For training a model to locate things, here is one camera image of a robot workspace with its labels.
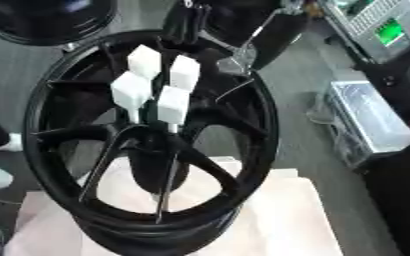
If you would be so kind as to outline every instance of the gray carpet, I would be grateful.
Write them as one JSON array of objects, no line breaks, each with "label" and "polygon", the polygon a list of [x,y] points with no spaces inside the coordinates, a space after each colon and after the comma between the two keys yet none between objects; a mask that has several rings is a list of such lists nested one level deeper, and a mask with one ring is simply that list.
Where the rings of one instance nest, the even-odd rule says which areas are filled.
[{"label": "gray carpet", "polygon": [[[156,28],[161,25],[172,1],[121,0],[119,15],[108,31]],[[346,256],[394,256],[398,251],[375,209],[361,178],[337,159],[326,131],[311,124],[305,111],[312,95],[334,79],[319,26],[292,45],[274,63],[261,71],[273,94],[281,122],[283,145],[275,168],[297,168],[317,187],[331,225]],[[343,59],[343,52],[336,51]],[[13,45],[0,40],[0,123],[19,132],[27,98],[38,79],[61,54],[54,48]],[[235,155],[228,133],[216,130],[202,135],[201,143],[210,155]],[[15,175],[12,187],[0,191],[0,198],[20,202],[38,185],[21,154],[0,153],[0,167]],[[0,204],[0,228],[11,234],[18,206]]]}]

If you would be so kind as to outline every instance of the machine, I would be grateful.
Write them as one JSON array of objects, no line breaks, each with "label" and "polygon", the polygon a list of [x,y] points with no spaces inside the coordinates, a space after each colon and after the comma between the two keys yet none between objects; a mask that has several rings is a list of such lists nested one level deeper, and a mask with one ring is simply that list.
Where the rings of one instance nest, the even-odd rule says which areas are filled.
[{"label": "machine", "polygon": [[319,0],[326,19],[366,62],[387,63],[410,49],[410,0]]}]

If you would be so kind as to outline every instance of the black wheel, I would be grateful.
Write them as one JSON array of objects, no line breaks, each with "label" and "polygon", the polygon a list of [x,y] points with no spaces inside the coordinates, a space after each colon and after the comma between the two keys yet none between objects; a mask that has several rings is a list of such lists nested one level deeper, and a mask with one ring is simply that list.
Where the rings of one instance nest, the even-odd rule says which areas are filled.
[{"label": "black wheel", "polygon": [[0,38],[25,45],[79,41],[115,17],[116,0],[0,0]]},{"label": "black wheel", "polygon": [[[160,36],[161,31],[126,32],[67,54],[39,82],[25,116],[25,154],[42,187],[87,235],[121,255],[185,255],[211,243],[263,183],[279,142],[275,104],[256,73],[251,83],[234,90],[246,78],[218,72],[215,63],[225,57],[224,49],[206,40],[173,48]],[[164,69],[179,53],[202,65],[186,123],[178,135],[167,133],[157,121],[154,101],[142,110],[144,124],[139,125],[130,123],[112,101],[109,84],[126,69],[126,56],[140,44],[163,53]],[[156,78],[155,95],[166,82],[163,75]],[[110,109],[116,110],[112,122],[92,123]],[[193,147],[199,134],[216,124],[243,134],[247,141],[244,150],[248,154],[237,177]],[[63,144],[82,140],[102,141],[104,147],[85,185],[80,186],[68,171],[70,154]],[[137,183],[161,198],[156,212],[124,211],[98,199],[99,179],[122,155],[129,158]],[[174,161],[180,163],[179,168],[171,168]],[[189,165],[213,176],[222,191],[190,209],[165,211],[163,202],[181,186]]]}]

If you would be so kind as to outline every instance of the white foam block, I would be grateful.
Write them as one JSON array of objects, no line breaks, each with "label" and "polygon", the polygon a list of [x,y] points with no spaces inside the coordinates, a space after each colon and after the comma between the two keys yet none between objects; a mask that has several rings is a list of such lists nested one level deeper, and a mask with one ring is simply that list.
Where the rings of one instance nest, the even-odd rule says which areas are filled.
[{"label": "white foam block", "polygon": [[189,96],[186,90],[164,86],[157,103],[158,120],[182,125],[188,113]]},{"label": "white foam block", "polygon": [[186,56],[179,55],[170,70],[171,86],[194,91],[200,78],[200,64]]},{"label": "white foam block", "polygon": [[133,113],[152,97],[152,82],[130,71],[118,77],[111,89],[115,104]]},{"label": "white foam block", "polygon": [[127,56],[129,70],[152,81],[161,72],[161,54],[145,45],[138,46]]}]

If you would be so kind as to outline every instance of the white cloth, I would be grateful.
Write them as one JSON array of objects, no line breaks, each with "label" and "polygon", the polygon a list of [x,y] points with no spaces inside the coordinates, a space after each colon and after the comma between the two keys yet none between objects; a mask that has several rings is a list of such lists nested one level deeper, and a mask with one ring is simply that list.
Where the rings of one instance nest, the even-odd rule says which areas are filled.
[{"label": "white cloth", "polygon": [[[215,160],[230,173],[240,162]],[[152,197],[138,189],[127,160],[117,159],[98,187],[103,201],[123,209],[153,212]],[[219,184],[193,169],[187,182],[172,193],[170,209],[182,209],[210,198]],[[28,194],[17,230],[5,256],[113,256],[74,223],[71,216],[43,192]],[[317,191],[295,170],[272,170],[263,186],[246,202],[233,225],[194,256],[342,256]]]}]

